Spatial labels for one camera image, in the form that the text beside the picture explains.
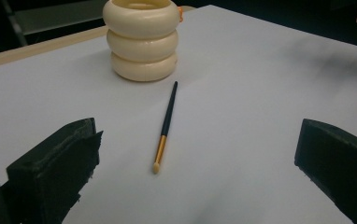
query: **gold ferrule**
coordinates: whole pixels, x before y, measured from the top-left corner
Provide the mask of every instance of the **gold ferrule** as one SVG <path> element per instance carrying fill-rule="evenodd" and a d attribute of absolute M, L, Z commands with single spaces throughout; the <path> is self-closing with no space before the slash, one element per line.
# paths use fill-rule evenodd
<path fill-rule="evenodd" d="M 164 145 L 166 144 L 166 135 L 161 135 L 158 144 L 158 151 L 156 152 L 155 162 L 160 163 L 164 155 Z"/>

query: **white table surface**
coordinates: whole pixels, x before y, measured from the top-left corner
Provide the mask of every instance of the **white table surface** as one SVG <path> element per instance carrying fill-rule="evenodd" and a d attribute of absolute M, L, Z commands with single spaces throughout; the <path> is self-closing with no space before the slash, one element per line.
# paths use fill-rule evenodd
<path fill-rule="evenodd" d="M 1 65 L 0 184 L 22 154 L 93 117 L 101 163 L 66 224 L 351 223 L 293 161 L 303 119 L 357 135 L 357 47 L 214 6 L 178 33 L 178 67 L 157 82 L 114 74 L 104 37 Z"/>

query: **dark background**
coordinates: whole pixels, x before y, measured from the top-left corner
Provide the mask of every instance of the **dark background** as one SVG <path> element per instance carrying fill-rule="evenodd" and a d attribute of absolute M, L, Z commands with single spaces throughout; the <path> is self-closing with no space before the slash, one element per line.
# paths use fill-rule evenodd
<path fill-rule="evenodd" d="M 78 0 L 8 0 L 13 11 L 73 3 Z M 356 4 L 330 9 L 328 0 L 174 0 L 178 6 L 214 5 L 261 20 L 357 45 Z M 52 31 L 28 35 L 29 44 L 103 26 L 102 20 L 88 21 Z M 20 47 L 7 13 L 0 2 L 0 52 Z"/>

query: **white ring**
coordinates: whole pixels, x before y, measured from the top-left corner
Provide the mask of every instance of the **white ring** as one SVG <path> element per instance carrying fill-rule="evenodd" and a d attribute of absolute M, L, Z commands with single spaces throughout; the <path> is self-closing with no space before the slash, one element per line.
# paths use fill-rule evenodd
<path fill-rule="evenodd" d="M 179 35 L 172 34 L 159 39 L 131 39 L 107 32 L 109 48 L 123 59 L 134 62 L 155 62 L 173 54 L 179 43 Z"/>
<path fill-rule="evenodd" d="M 171 34 L 179 25 L 180 15 L 170 0 L 108 0 L 103 20 L 118 35 L 151 39 Z"/>
<path fill-rule="evenodd" d="M 115 72 L 133 81 L 154 81 L 167 77 L 175 70 L 177 61 L 176 52 L 155 63 L 135 63 L 111 52 L 111 64 Z"/>

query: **cream plastic ring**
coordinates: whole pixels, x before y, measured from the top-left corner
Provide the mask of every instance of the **cream plastic ring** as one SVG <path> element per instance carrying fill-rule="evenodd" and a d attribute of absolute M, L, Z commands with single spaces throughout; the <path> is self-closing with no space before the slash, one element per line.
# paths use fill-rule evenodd
<path fill-rule="evenodd" d="M 170 0 L 108 0 L 103 20 L 114 33 L 135 39 L 171 34 L 179 25 L 178 7 Z"/>
<path fill-rule="evenodd" d="M 134 62 L 155 62 L 173 54 L 179 43 L 178 32 L 159 39 L 131 39 L 107 32 L 109 48 L 123 59 Z"/>
<path fill-rule="evenodd" d="M 120 76 L 133 81 L 154 81 L 169 76 L 176 68 L 177 55 L 156 63 L 135 63 L 111 53 L 112 68 Z"/>

